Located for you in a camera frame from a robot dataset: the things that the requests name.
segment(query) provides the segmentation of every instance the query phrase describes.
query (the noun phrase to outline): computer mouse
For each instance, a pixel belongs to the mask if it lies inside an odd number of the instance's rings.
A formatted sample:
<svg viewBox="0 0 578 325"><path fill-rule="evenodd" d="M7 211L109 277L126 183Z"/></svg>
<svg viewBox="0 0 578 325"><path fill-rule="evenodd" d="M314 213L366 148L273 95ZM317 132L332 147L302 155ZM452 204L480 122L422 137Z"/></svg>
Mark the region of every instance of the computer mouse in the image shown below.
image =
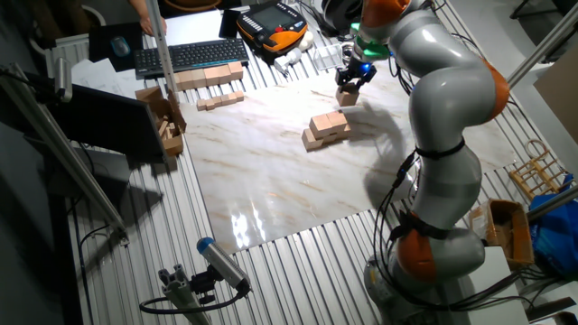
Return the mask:
<svg viewBox="0 0 578 325"><path fill-rule="evenodd" d="M130 46L128 46L128 43L122 36L113 37L110 40L110 45L112 45L112 51L119 58L125 57L126 55L130 54Z"/></svg>

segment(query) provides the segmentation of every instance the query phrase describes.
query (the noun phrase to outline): orange controller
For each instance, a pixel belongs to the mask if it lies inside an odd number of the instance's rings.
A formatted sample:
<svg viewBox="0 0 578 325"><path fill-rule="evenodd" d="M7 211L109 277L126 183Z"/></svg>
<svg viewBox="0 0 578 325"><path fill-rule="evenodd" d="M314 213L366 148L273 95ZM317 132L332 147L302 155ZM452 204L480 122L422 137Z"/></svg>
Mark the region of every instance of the orange controller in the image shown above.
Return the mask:
<svg viewBox="0 0 578 325"><path fill-rule="evenodd" d="M253 47L276 55L292 50L307 32L307 22L298 12L275 1L241 14L237 25Z"/></svg>

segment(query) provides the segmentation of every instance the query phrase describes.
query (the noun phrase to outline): metal pole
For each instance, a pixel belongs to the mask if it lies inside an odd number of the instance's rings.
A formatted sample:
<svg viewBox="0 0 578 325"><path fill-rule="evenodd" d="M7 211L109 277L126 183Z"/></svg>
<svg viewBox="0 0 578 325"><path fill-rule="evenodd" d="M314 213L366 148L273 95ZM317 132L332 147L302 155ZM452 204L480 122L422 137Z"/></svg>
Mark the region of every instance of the metal pole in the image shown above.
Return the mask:
<svg viewBox="0 0 578 325"><path fill-rule="evenodd" d="M572 28L574 23L578 21L578 4L574 5L572 10L554 29L538 44L534 53L527 57L522 64L520 64L514 72L508 77L508 84L510 88L514 88L516 84L526 76L527 72L538 63L544 55L556 45L556 43L564 37L564 34Z"/></svg>
<svg viewBox="0 0 578 325"><path fill-rule="evenodd" d="M161 21L161 11L159 10L159 3L157 0L146 0L146 8L148 9L148 16L151 19L153 26L154 38L156 39L156 48L159 51L161 64L163 65L164 78L166 84L173 94L177 93L177 84L174 81L174 71L172 70L171 54L169 47L166 44L164 37L163 23ZM191 31L191 33L202 33L202 31Z"/></svg>
<svg viewBox="0 0 578 325"><path fill-rule="evenodd" d="M15 64L10 66L10 73L26 79L24 73ZM21 81L9 77L0 77L0 87L5 89L6 94L18 106L42 140L51 148L51 151L84 191L87 198L103 213L110 225L125 233L126 227L123 219L110 203L97 181L92 177L87 166L72 150L66 135L64 135L48 108L45 105L38 104L30 88Z"/></svg>
<svg viewBox="0 0 578 325"><path fill-rule="evenodd" d="M554 196L550 200L540 204L527 213L528 221L535 220L544 216L546 213L562 207L564 204L578 198L578 186L573 186L568 190Z"/></svg>

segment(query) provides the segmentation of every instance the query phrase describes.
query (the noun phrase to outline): table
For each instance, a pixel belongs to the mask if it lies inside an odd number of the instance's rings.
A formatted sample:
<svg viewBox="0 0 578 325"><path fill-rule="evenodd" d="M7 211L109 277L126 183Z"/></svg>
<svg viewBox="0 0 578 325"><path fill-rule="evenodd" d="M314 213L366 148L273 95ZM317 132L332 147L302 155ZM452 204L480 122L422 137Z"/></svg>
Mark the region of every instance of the table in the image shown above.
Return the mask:
<svg viewBox="0 0 578 325"><path fill-rule="evenodd" d="M352 137L314 152L301 135L312 116L340 109L332 75L247 93L211 111L182 110L215 239L227 253L379 206L415 142L409 96L386 62L376 67L358 105L342 109ZM468 128L465 139L484 172L515 161L493 121ZM407 197L412 181L394 200Z"/></svg>
<svg viewBox="0 0 578 325"><path fill-rule="evenodd" d="M450 4L441 8L438 14L450 32L465 34L458 24L452 23L459 17ZM269 69L249 55L251 64L245 71L244 79L228 87L243 89L250 94L262 88L327 75L327 72L317 71L312 66L312 51L336 41L323 38L317 32L314 35L313 49L303 55L300 64L290 69L290 77L281 76L275 69ZM151 46L149 37L144 37L144 41L145 47ZM88 57L87 35L59 40L57 44L57 48L47 52L49 69L53 59L60 56L72 63ZM163 79L147 80L145 85L163 86ZM179 96L184 101L194 103L198 98L220 95L225 89L187 90L180 92ZM523 147L528 137L541 136L516 107L508 106L496 121L518 154L524 154ZM103 236L90 238L84 245L83 255L92 256L90 262L93 259L99 261L87 274L89 291L84 292L79 284L86 323L89 323L88 306L92 306L95 323L99 323L99 320L128 324L186 322L174 317L155 318L138 310L142 297L161 295L160 287L154 285L158 283L158 270L182 263L192 273L192 270L202 270L206 266L192 246L201 237L213 237L213 231L200 195L197 172L191 161L194 153L190 153L187 147L185 153L178 157L179 168L176 171L164 172L159 166L145 165L133 172L129 195L122 210L123 216L130 221L127 229L131 245L110 246ZM508 171L515 168L510 165L484 174L482 191L475 206L489 198L525 202L526 197L508 177ZM159 192L163 196L160 201L150 201L146 196L148 191ZM394 203L396 208L403 208L398 203ZM80 211L79 215L82 222L78 233L80 237L95 227L103 226L99 216L94 213ZM367 296L363 284L363 267L373 254L370 240L374 217L371 211L356 213L235 253L232 257L249 274L254 292L248 299L227 309L210 312L213 321L216 324L280 324L286 321L380 323L377 308ZM457 226L466 227L463 221ZM77 233L72 230L70 234L73 241L76 240ZM73 250L75 254L78 253L74 245ZM90 299L87 303L84 297L89 294L96 299ZM218 287L216 296L219 300L227 300L232 298L232 293ZM424 317L410 323L422 324L426 321Z"/></svg>

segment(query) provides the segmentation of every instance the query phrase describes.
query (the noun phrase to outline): metal slat floor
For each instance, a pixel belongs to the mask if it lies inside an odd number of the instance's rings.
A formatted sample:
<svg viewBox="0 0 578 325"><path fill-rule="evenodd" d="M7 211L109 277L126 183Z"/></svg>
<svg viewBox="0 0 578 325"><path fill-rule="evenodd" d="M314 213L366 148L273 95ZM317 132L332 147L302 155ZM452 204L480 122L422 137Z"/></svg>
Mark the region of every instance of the metal slat floor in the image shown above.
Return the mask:
<svg viewBox="0 0 578 325"><path fill-rule="evenodd" d="M437 14L451 33L472 39L450 3ZM317 71L312 56L315 48L337 43L337 40L326 39L316 31L314 35L313 49L290 69L288 78L250 54L250 64L244 68L243 80L230 85L187 90L179 96L182 101L194 103L198 98L235 90L248 92L333 73L334 70ZM144 39L147 46L154 44L154 40ZM86 37L68 39L59 42L58 46L48 51L47 62L61 56L76 63L88 57ZM157 84L164 84L164 79L145 82L147 87ZM508 105L491 123L499 125L521 161L529 159L524 149L526 141L542 138L524 111L513 105ZM188 275L206 270L207 263L195 247L200 238L212 237L212 232L191 162L192 154L185 145L184 153L176 159L177 169L172 172L164 165L134 166L120 207L121 215L126 219L130 245L120 246L116 237L106 229L89 238L80 251L73 247L85 324L188 323L183 316L144 314L139 311L138 304L162 296L162 284L157 275L160 269L172 269L173 265L182 264ZM484 174L477 204L489 198L529 203L508 177L508 172L516 166L520 163ZM275 325L378 323L378 309L365 292L362 276L365 262L372 254L370 241L374 216L372 211L360 212L234 254L234 260L251 278L254 292L232 306L209 312L212 322ZM392 223L395 222L393 213L389 217ZM73 210L69 221L74 243L90 230L104 225L102 217L92 211L86 201ZM467 227L465 222L458 226ZM84 266L80 265L80 254ZM229 300L233 294L227 285L217 285L218 302ZM169 308L169 305L163 303L162 307Z"/></svg>

